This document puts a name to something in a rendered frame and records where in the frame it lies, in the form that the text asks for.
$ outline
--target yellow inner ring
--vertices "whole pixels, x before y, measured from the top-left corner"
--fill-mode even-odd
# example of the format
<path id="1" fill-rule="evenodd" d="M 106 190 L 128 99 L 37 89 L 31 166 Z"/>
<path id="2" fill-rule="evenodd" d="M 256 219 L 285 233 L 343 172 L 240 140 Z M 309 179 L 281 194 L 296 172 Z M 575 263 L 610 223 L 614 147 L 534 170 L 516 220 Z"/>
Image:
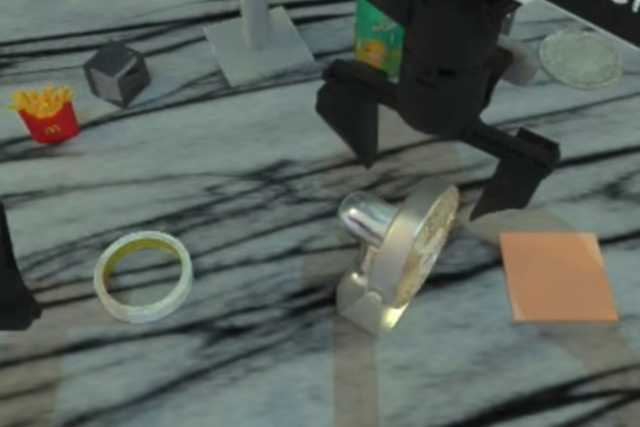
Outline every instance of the yellow inner ring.
<path id="1" fill-rule="evenodd" d="M 180 259 L 180 253 L 176 250 L 176 248 L 171 245 L 169 242 L 165 242 L 164 240 L 159 239 L 138 239 L 132 240 L 131 242 L 127 242 L 126 244 L 120 246 L 112 255 L 107 259 L 107 262 L 104 266 L 104 270 L 102 271 L 102 280 L 104 282 L 105 288 L 107 285 L 107 281 L 111 276 L 111 271 L 115 267 L 115 265 L 122 260 L 122 258 L 130 254 L 131 252 L 135 252 L 136 250 L 141 249 L 161 249 L 166 250 L 167 252 L 173 254 L 177 259 Z"/>

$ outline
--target yellow fries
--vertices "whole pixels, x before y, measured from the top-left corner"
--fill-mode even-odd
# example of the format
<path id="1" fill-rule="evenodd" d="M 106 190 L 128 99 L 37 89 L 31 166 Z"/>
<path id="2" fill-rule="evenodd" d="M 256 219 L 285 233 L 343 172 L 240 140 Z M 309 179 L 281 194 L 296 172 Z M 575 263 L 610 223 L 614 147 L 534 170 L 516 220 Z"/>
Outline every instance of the yellow fries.
<path id="1" fill-rule="evenodd" d="M 38 119 L 45 119 L 56 115 L 65 103 L 71 101 L 72 96 L 73 91 L 67 85 L 61 85 L 58 89 L 47 85 L 42 92 L 17 90 L 12 95 L 13 103 L 9 108 Z"/>

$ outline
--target mcdonald's logo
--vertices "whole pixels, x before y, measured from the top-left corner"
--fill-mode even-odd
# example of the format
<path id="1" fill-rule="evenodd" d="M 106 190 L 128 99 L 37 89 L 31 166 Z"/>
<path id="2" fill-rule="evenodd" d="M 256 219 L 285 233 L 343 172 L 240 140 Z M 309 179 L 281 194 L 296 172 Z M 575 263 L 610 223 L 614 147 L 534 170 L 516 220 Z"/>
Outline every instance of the mcdonald's logo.
<path id="1" fill-rule="evenodd" d="M 59 134 L 61 132 L 58 124 L 53 124 L 44 129 L 44 133 L 47 135 Z"/>

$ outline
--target roll of tape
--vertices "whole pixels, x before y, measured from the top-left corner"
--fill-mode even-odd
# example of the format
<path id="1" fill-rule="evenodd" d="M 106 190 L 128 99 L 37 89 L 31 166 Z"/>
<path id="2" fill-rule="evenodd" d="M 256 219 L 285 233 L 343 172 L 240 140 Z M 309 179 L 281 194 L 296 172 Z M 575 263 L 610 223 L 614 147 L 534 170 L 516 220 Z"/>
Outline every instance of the roll of tape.
<path id="1" fill-rule="evenodd" d="M 125 305 L 114 299 L 107 291 L 111 271 L 125 255 L 140 249 L 163 249 L 180 261 L 180 280 L 169 294 L 153 304 Z M 193 283 L 191 256 L 176 238 L 162 232 L 136 232 L 116 240 L 98 259 L 93 276 L 93 285 L 100 302 L 112 316 L 132 324 L 143 324 L 162 319 L 173 313 L 186 300 Z"/>

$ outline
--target tape roll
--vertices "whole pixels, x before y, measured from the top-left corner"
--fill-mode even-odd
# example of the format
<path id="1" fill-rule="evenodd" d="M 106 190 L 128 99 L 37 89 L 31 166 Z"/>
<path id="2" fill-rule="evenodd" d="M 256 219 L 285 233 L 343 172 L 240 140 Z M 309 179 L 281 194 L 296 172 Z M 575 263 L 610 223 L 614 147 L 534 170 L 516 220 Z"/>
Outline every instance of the tape roll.
<path id="1" fill-rule="evenodd" d="M 153 304 L 132 306 L 118 302 L 107 291 L 113 267 L 125 255 L 149 248 L 166 250 L 180 261 L 182 270 L 178 283 L 166 297 Z M 185 246 L 170 235 L 154 231 L 136 232 L 116 240 L 98 259 L 93 276 L 93 285 L 105 310 L 116 319 L 132 324 L 153 322 L 175 312 L 187 299 L 192 283 L 191 256 Z"/>

